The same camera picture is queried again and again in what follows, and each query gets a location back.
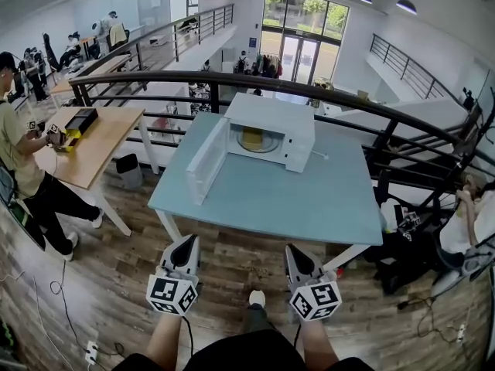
khaki t-shirt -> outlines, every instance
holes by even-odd
[[[22,127],[17,114],[9,103],[0,103],[0,159],[6,168],[15,172],[17,181],[16,198],[24,199],[34,196],[45,177],[34,159],[15,149],[26,131]]]

glass door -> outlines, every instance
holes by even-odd
[[[284,37],[284,50],[282,51],[282,80],[294,81],[295,63],[299,53],[299,38]]]
[[[316,41],[285,36],[282,51],[283,72],[280,78],[308,84],[311,80],[317,46]]]
[[[316,42],[303,39],[300,41],[299,61],[296,63],[294,81],[309,84],[311,69],[315,60]]]

wooden floor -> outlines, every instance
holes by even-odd
[[[68,233],[75,229],[80,234],[75,260],[67,264],[64,289],[68,312],[83,345],[94,340],[101,349],[114,351],[114,342],[121,342],[126,354],[142,352],[159,319],[145,300],[148,277],[163,249],[171,243],[155,213],[146,206],[157,181],[145,169],[144,186],[128,191],[121,187],[113,166],[104,175],[105,195],[133,229],[131,237],[123,236],[108,220],[94,230],[85,221],[61,218]],[[62,257],[50,246],[43,253],[0,209],[0,272],[2,276],[17,276],[26,271],[17,282],[8,279],[2,283],[0,291],[1,317],[13,327],[22,344],[23,361],[34,370],[70,369],[43,333],[36,311],[34,276],[46,330],[73,369],[85,370],[83,351],[70,330],[61,295],[50,292],[50,282],[61,278]],[[203,292],[188,313],[195,350],[238,332],[248,295],[254,288],[265,292],[269,317],[292,341],[297,325],[289,322],[282,261],[287,241],[184,219],[178,219],[178,226],[183,234],[194,232],[201,238],[199,276]],[[324,243],[298,244],[325,262],[345,248]],[[339,357],[360,357],[380,371],[480,369],[491,309],[488,274],[472,284],[463,282],[434,305],[435,323],[442,330],[458,328],[470,308],[465,351],[456,343],[443,342],[435,333],[417,337],[418,322],[426,312],[424,305],[397,310],[401,301],[427,297],[433,275],[390,297],[383,296],[373,276],[374,266],[358,259],[339,280],[343,305],[326,323]],[[450,330],[445,335],[451,339],[456,334]],[[189,346],[183,323],[178,369],[187,363]],[[120,361],[118,356],[102,354],[98,359],[106,369]]]

backpack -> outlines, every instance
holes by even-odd
[[[244,74],[246,67],[246,58],[239,58],[239,62],[237,63],[237,72]]]

hand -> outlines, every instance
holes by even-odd
[[[48,142],[49,145],[55,145],[55,146],[63,145],[66,139],[67,139],[66,135],[62,132],[57,132],[57,133],[50,132],[49,134],[46,135],[46,141]]]
[[[471,195],[461,191],[460,189],[457,190],[456,192],[456,197],[466,203],[471,203],[473,200],[471,199]]]

